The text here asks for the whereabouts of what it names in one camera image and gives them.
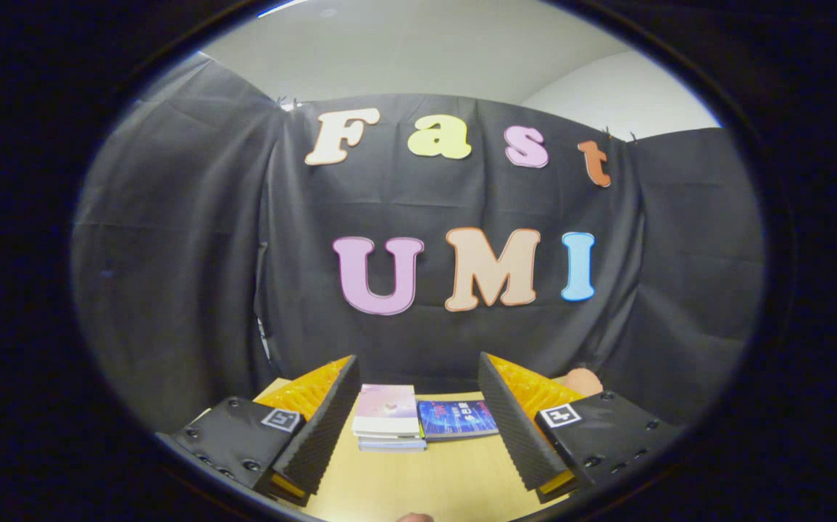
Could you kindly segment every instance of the black foam pad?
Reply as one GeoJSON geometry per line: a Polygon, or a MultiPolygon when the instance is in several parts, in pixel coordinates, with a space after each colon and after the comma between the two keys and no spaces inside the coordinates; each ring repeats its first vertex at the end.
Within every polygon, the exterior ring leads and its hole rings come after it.
{"type": "Polygon", "coordinates": [[[305,492],[317,493],[359,389],[359,361],[351,356],[312,419],[276,460],[273,471],[305,492]]]}
{"type": "Polygon", "coordinates": [[[478,384],[525,488],[543,486],[567,471],[566,463],[538,433],[485,352],[479,354],[478,384]]]}

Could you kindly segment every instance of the black curtain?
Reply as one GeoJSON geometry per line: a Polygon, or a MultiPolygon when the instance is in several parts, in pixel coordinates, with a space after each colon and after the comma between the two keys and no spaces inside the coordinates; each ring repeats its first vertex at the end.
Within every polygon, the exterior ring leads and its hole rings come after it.
{"type": "Polygon", "coordinates": [[[73,244],[80,319],[97,360],[153,429],[181,427],[226,394],[252,397],[355,353],[365,382],[475,389],[481,350],[547,376],[595,370],[674,422],[699,414],[752,332],[764,268],[759,208],[729,133],[623,142],[566,119],[458,96],[384,95],[285,112],[209,57],[154,85],[107,139],[73,244]],[[306,165],[318,115],[379,109],[334,165],[306,165]],[[422,157],[415,121],[467,123],[464,159],[422,157]],[[550,162],[512,165],[504,130],[537,128],[550,162]],[[607,155],[591,182],[577,144],[607,155]],[[530,304],[445,310],[458,227],[496,255],[517,228],[541,234],[530,304]],[[588,300],[560,296],[566,232],[595,237],[588,300]],[[412,306],[346,303],[332,241],[374,241],[369,284],[391,293],[394,237],[424,241],[412,306]],[[262,343],[262,334],[266,336],[262,343]]]}

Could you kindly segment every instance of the blue book cover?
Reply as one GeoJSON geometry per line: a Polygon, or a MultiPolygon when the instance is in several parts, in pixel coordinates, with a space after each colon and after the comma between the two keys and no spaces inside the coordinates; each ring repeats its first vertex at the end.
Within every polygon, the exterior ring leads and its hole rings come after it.
{"type": "Polygon", "coordinates": [[[419,400],[425,439],[461,439],[499,432],[483,400],[419,400]]]}

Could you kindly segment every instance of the wooden table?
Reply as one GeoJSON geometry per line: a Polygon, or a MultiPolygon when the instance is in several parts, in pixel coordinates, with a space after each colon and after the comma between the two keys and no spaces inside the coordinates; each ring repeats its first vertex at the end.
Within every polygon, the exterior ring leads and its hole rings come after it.
{"type": "MultiPolygon", "coordinates": [[[[260,396],[288,383],[277,379],[260,396]]],[[[419,400],[479,400],[479,392],[418,394],[419,400]]],[[[395,522],[408,512],[435,522],[504,522],[561,502],[542,505],[525,489],[500,436],[428,442],[421,453],[361,452],[351,428],[353,412],[328,463],[318,494],[305,508],[330,522],[395,522]]]]}

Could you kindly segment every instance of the purple letter u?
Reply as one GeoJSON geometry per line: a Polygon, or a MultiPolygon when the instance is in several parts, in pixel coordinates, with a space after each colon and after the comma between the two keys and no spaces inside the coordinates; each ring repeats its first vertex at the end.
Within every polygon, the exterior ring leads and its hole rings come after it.
{"type": "Polygon", "coordinates": [[[425,251],[425,244],[415,238],[392,238],[386,251],[395,257],[396,288],[392,294],[376,295],[366,278],[366,257],[372,252],[366,238],[338,238],[334,249],[341,265],[341,291],[352,307],[368,314],[393,316],[411,307],[415,300],[415,258],[425,251]]]}

